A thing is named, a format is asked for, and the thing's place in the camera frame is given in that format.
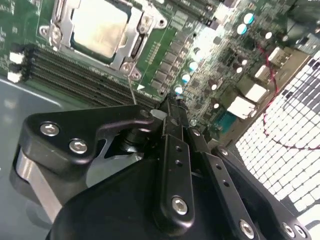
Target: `cpu socket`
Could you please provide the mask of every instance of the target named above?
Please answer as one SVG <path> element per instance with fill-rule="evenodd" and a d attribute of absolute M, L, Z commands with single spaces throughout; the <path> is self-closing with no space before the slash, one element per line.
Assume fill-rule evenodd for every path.
<path fill-rule="evenodd" d="M 139 80 L 139 56 L 153 29 L 167 20 L 147 0 L 56 0 L 50 25 L 39 33 L 55 51 L 112 75 Z"/>

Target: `screw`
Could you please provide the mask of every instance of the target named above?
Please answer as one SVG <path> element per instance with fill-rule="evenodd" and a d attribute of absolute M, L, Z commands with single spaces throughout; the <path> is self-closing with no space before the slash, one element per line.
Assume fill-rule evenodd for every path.
<path fill-rule="evenodd" d="M 180 197 L 174 197 L 172 199 L 172 207 L 179 215 L 187 214 L 188 206 Z"/>
<path fill-rule="evenodd" d="M 194 133 L 194 135 L 196 135 L 198 137 L 200 136 L 200 132 L 198 130 L 192 129 L 192 132 Z"/>
<path fill-rule="evenodd" d="M 144 25 L 148 25 L 148 24 L 149 24 L 149 21 L 150 21 L 150 17 L 148 17 L 148 16 L 143 16 L 143 17 L 142 17 L 142 23 L 143 23 Z"/>
<path fill-rule="evenodd" d="M 125 71 L 127 73 L 127 72 L 129 72 L 131 70 L 131 67 L 130 67 L 130 65 L 128 63 L 124 63 L 122 65 L 122 69 L 123 69 L 123 71 Z"/>
<path fill-rule="evenodd" d="M 301 237 L 303 237 L 304 239 L 307 238 L 307 235 L 305 233 L 305 231 L 302 230 L 302 228 L 298 225 L 294 225 L 294 228 L 297 230 L 297 232 L 301 235 Z"/>
<path fill-rule="evenodd" d="M 133 75 L 133 78 L 134 78 L 134 79 L 139 79 L 139 77 L 140 77 L 140 75 L 139 75 L 138 73 L 135 73 L 135 74 Z"/>
<path fill-rule="evenodd" d="M 177 120 L 175 120 L 174 118 L 171 119 L 171 122 L 176 125 L 176 126 L 179 126 L 179 123 Z"/>
<path fill-rule="evenodd" d="M 72 140 L 69 144 L 69 148 L 76 154 L 84 154 L 88 150 L 86 143 L 82 140 Z"/>
<path fill-rule="evenodd" d="M 146 111 L 146 110 L 141 110 L 140 111 L 140 114 L 142 115 L 142 116 L 144 116 L 145 118 L 149 118 L 149 113 Z"/>
<path fill-rule="evenodd" d="M 228 152 L 225 150 L 225 149 L 221 149 L 221 153 L 223 154 L 223 155 L 225 155 L 225 156 L 228 156 Z"/>
<path fill-rule="evenodd" d="M 296 236 L 295 232 L 292 230 L 292 228 L 286 224 L 285 222 L 282 223 L 282 226 L 284 228 L 284 231 L 291 237 L 294 238 Z"/>
<path fill-rule="evenodd" d="M 59 127 L 54 125 L 53 123 L 45 123 L 40 127 L 41 133 L 47 135 L 49 137 L 57 136 L 60 132 Z"/>
<path fill-rule="evenodd" d="M 240 229 L 246 235 L 249 239 L 254 239 L 255 237 L 255 232 L 252 229 L 252 227 L 245 221 L 245 220 L 240 220 L 239 222 Z"/>
<path fill-rule="evenodd" d="M 61 38 L 62 38 L 62 33 L 61 33 L 60 29 L 57 26 L 53 27 L 51 35 L 52 35 L 52 40 L 54 42 L 56 42 L 56 43 L 59 42 L 61 40 Z"/>

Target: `red wire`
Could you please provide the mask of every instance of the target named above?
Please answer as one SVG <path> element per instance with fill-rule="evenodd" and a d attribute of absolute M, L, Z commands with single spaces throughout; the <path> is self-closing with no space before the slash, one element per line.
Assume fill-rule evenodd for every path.
<path fill-rule="evenodd" d="M 278 84 L 277 84 L 277 81 L 276 81 L 276 78 L 275 78 L 275 75 L 274 75 L 274 71 L 270 66 L 268 54 L 265 52 L 265 50 L 262 49 L 261 46 L 258 45 L 257 47 L 266 57 L 266 66 L 269 68 L 270 77 L 271 77 L 271 80 L 273 81 L 274 88 L 275 88 L 275 92 L 274 92 L 273 98 L 269 101 L 269 103 L 267 104 L 265 110 L 263 111 L 263 133 L 268 138 L 268 137 L 270 137 L 270 134 L 267 132 L 267 127 L 266 127 L 266 125 L 267 125 L 267 110 L 272 105 L 272 103 L 275 101 L 276 97 L 278 96 L 279 87 L 278 87 Z M 314 147 L 314 148 L 312 148 L 312 147 L 297 147 L 296 144 L 294 144 L 293 146 L 282 144 L 279 140 L 275 140 L 273 137 L 271 138 L 271 140 L 273 142 L 275 142 L 276 144 L 280 144 L 282 147 L 284 147 L 286 149 L 298 149 L 298 150 L 310 150 L 310 151 L 312 151 L 312 150 L 320 150 L 320 145 L 318 145 L 317 147 Z"/>

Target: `green circuit board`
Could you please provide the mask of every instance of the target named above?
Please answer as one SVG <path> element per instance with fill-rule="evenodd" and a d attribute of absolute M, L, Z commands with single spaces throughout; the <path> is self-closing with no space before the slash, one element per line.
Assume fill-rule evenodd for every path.
<path fill-rule="evenodd" d="M 130 1 L 134 5 L 140 0 Z M 254 76 L 265 64 L 265 56 L 257 48 L 257 43 L 266 51 L 272 51 L 281 45 L 276 36 L 286 30 L 286 12 L 294 1 L 292 0 L 164 0 L 151 1 L 154 7 L 165 17 L 165 29 L 154 29 L 148 36 L 147 42 L 136 63 L 141 78 L 132 80 L 137 94 L 145 96 L 155 103 L 161 102 L 166 94 L 181 86 L 184 98 L 189 108 L 189 119 L 193 125 L 203 130 L 206 127 L 225 133 L 236 121 L 237 117 L 221 105 L 214 108 L 213 100 L 220 102 L 225 98 L 227 89 L 236 87 L 244 75 Z M 12 43 L 34 44 L 41 50 L 48 51 L 52 56 L 63 57 L 66 62 L 83 66 L 98 76 L 108 77 L 108 81 L 119 83 L 127 88 L 128 80 L 117 74 L 105 71 L 105 66 L 90 64 L 86 56 L 68 55 L 65 52 L 55 52 L 52 46 L 39 33 L 39 27 L 49 25 L 54 9 L 54 0 L 0 0 L 0 74 L 8 74 L 11 61 L 9 60 Z M 246 32 L 237 32 L 244 16 L 253 14 L 253 22 L 246 25 Z M 271 39 L 266 39 L 262 31 L 272 33 Z M 195 59 L 196 50 L 204 55 Z M 241 56 L 247 60 L 243 70 L 237 73 L 234 63 Z M 190 69 L 190 63 L 197 63 L 195 70 Z M 70 98 L 71 101 L 90 105 L 90 97 L 95 101 L 92 106 L 103 106 L 104 94 L 97 94 L 96 88 L 90 87 L 79 91 L 60 91 L 65 82 L 58 84 L 58 77 L 52 77 L 50 84 L 36 81 L 32 78 L 18 84 L 30 85 L 50 94 Z M 220 82 L 217 89 L 212 90 L 208 81 Z M 268 89 L 267 79 L 260 79 L 260 85 Z"/>

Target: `capacitor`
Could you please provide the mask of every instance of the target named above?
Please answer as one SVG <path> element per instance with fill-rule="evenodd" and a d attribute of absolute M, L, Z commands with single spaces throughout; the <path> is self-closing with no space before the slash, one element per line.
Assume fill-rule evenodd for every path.
<path fill-rule="evenodd" d="M 240 74 L 242 72 L 242 70 L 243 70 L 243 67 L 240 64 L 236 63 L 236 62 L 234 64 L 232 64 L 232 68 L 235 70 L 235 72 L 237 74 Z"/>
<path fill-rule="evenodd" d="M 282 32 L 277 33 L 276 38 L 279 39 L 281 42 L 287 42 L 289 40 L 289 36 Z"/>
<path fill-rule="evenodd" d="M 189 63 L 189 69 L 190 69 L 191 72 L 196 71 L 198 69 L 198 67 L 199 67 L 199 65 L 198 65 L 198 63 L 196 61 L 191 61 Z"/>
<path fill-rule="evenodd" d="M 209 79 L 208 84 L 209 84 L 209 88 L 212 91 L 214 91 L 214 90 L 216 90 L 218 88 L 218 83 L 214 79 Z"/>
<path fill-rule="evenodd" d="M 204 59 L 205 57 L 205 52 L 203 50 L 201 50 L 199 47 L 196 47 L 194 50 L 194 56 L 197 62 L 200 62 L 202 59 Z"/>
<path fill-rule="evenodd" d="M 247 32 L 248 30 L 248 27 L 247 25 L 245 25 L 244 23 L 241 23 L 237 29 L 236 29 L 236 32 L 239 34 L 239 35 L 243 35 Z"/>
<path fill-rule="evenodd" d="M 243 18 L 243 22 L 245 24 L 252 24 L 252 22 L 254 21 L 255 17 L 254 15 L 250 12 L 250 13 L 247 13 L 244 18 Z"/>
<path fill-rule="evenodd" d="M 272 37 L 272 32 L 267 31 L 265 29 L 261 29 L 260 32 L 259 32 L 259 35 L 268 40 L 268 39 L 270 39 Z"/>
<path fill-rule="evenodd" d="M 174 87 L 174 91 L 175 91 L 176 94 L 180 95 L 180 94 L 182 94 L 184 92 L 184 89 L 182 88 L 181 85 L 176 85 Z"/>
<path fill-rule="evenodd" d="M 211 98 L 211 105 L 214 109 L 218 109 L 220 107 L 218 100 L 214 97 Z"/>
<path fill-rule="evenodd" d="M 191 76 L 188 73 L 183 73 L 181 79 L 184 84 L 187 84 L 190 81 Z"/>
<path fill-rule="evenodd" d="M 247 63 L 248 63 L 248 60 L 245 59 L 243 56 L 238 56 L 238 57 L 237 57 L 237 60 L 238 60 L 238 62 L 239 62 L 242 66 L 245 66 L 245 65 L 247 65 Z"/>

